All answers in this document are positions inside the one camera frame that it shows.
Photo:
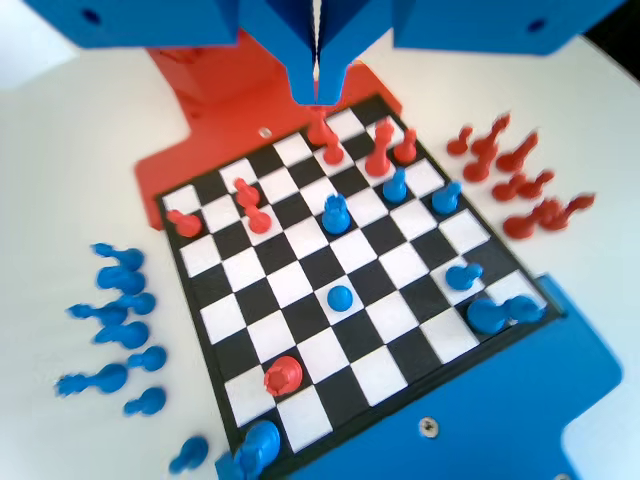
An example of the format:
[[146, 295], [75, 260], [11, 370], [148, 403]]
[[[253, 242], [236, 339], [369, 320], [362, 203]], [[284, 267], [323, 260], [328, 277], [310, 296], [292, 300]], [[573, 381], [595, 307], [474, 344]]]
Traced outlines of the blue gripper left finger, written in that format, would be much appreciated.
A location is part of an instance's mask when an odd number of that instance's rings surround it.
[[231, 46], [247, 32], [286, 68], [298, 103], [316, 101], [311, 1], [29, 1], [83, 48]]

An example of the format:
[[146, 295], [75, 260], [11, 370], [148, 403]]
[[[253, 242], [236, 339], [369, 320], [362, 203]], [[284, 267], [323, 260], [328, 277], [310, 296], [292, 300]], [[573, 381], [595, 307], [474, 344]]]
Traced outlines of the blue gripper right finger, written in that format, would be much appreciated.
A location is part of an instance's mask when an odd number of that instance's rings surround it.
[[396, 48], [545, 56], [621, 5], [608, 0], [324, 1], [318, 102], [338, 102], [349, 64], [388, 30]]

